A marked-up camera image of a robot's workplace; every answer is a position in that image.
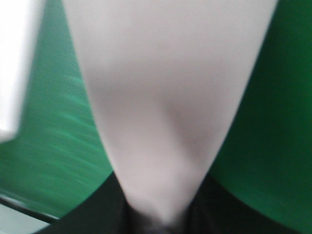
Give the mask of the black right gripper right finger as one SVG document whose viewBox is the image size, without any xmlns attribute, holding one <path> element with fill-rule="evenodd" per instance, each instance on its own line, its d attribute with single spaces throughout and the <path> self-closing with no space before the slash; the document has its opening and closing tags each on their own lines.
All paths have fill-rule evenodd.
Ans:
<svg viewBox="0 0 312 234">
<path fill-rule="evenodd" d="M 207 174 L 185 221 L 186 234 L 300 234 L 247 206 Z"/>
</svg>

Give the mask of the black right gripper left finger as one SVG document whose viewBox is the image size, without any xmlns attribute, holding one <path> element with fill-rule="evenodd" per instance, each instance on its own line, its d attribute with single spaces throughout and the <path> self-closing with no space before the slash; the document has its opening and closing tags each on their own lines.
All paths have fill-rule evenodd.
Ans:
<svg viewBox="0 0 312 234">
<path fill-rule="evenodd" d="M 133 234 L 130 207 L 117 177 L 109 177 L 84 202 L 40 234 Z"/>
</svg>

